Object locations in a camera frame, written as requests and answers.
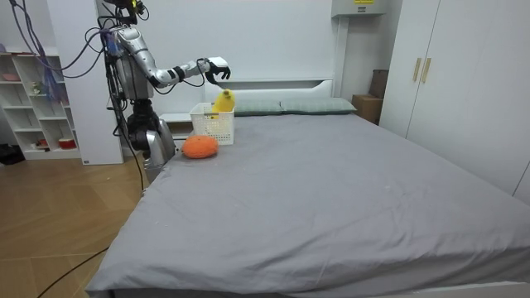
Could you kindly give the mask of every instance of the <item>white wardrobe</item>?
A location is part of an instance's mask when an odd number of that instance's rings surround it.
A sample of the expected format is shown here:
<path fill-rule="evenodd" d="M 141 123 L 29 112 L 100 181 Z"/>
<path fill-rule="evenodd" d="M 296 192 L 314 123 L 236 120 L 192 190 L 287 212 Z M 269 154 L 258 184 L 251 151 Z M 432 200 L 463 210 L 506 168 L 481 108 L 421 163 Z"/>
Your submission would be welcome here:
<path fill-rule="evenodd" d="M 404 0 L 380 126 L 530 204 L 529 13 Z"/>

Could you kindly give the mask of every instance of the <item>cardboard box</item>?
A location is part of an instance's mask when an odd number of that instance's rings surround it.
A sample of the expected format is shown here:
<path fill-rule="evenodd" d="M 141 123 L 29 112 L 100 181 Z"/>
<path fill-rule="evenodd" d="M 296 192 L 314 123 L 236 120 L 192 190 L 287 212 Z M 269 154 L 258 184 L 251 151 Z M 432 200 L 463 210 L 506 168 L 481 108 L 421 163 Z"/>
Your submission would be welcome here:
<path fill-rule="evenodd" d="M 366 119 L 374 124 L 379 124 L 383 99 L 372 95 L 354 95 L 351 103 L 357 108 L 355 114 L 362 119 Z"/>
<path fill-rule="evenodd" d="M 387 81 L 388 70 L 374 70 L 369 93 L 375 97 L 384 99 L 384 91 L 387 89 Z"/>

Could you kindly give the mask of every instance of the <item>black bag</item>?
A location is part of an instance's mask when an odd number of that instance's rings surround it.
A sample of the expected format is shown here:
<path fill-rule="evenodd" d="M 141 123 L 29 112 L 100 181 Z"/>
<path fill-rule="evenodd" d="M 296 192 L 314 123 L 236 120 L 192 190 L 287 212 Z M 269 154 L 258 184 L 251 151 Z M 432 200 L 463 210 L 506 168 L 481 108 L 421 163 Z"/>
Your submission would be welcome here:
<path fill-rule="evenodd" d="M 25 160 L 26 158 L 24 158 L 24 154 L 22 154 L 19 146 L 0 144 L 0 162 L 4 165 L 14 165 Z"/>

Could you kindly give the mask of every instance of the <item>orange plush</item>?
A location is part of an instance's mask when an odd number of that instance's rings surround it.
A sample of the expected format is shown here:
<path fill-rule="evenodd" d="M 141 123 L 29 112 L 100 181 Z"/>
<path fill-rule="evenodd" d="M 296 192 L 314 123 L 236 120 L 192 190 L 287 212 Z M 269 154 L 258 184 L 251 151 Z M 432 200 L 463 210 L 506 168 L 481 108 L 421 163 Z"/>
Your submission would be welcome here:
<path fill-rule="evenodd" d="M 219 144 L 213 137 L 191 136 L 182 145 L 182 153 L 189 158 L 206 158 L 217 153 Z"/>

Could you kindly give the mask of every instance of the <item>wall-mounted box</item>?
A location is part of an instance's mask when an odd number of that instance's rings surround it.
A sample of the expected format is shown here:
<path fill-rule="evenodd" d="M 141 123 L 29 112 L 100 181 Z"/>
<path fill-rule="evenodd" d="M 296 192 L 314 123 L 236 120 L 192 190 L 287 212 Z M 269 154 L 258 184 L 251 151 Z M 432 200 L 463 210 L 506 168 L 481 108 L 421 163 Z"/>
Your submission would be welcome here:
<path fill-rule="evenodd" d="M 386 9 L 387 0 L 333 0 L 331 17 L 376 17 Z"/>

